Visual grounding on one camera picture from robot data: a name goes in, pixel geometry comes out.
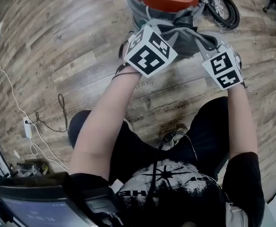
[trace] black t-shirt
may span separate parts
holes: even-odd
[[[117,193],[128,210],[133,226],[225,226],[225,202],[231,201],[249,217],[249,227],[260,226],[264,213],[258,155],[243,153],[232,158],[224,176],[223,189],[216,181],[189,163],[158,161],[156,188],[147,211],[145,200],[153,176],[153,164],[135,172]],[[108,186],[103,178],[74,174],[82,190]]]

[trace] computer screen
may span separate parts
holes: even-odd
[[[1,197],[12,214],[27,227],[87,227],[66,202],[19,201]]]

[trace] black pants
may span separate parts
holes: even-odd
[[[73,148],[90,112],[81,111],[70,122],[68,135]],[[201,173],[217,180],[217,174],[227,161],[229,152],[227,97],[214,99],[202,106],[187,135],[195,148],[198,162],[186,137],[181,138],[170,150],[162,150],[159,160],[192,163]],[[143,142],[123,122],[112,154],[109,183],[112,184],[116,179],[126,182],[135,171],[152,164],[156,153],[156,148]]]

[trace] white marker cube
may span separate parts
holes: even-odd
[[[177,55],[161,36],[145,25],[129,39],[124,60],[148,78],[171,64]]]
[[[202,65],[222,90],[243,82],[239,62],[232,49],[226,49]]]

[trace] forearm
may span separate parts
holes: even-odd
[[[257,153],[257,135],[244,86],[228,90],[230,159],[244,152]]]
[[[122,73],[133,71],[125,68]],[[84,123],[75,150],[93,155],[112,154],[129,101],[140,74],[116,77],[105,90]]]

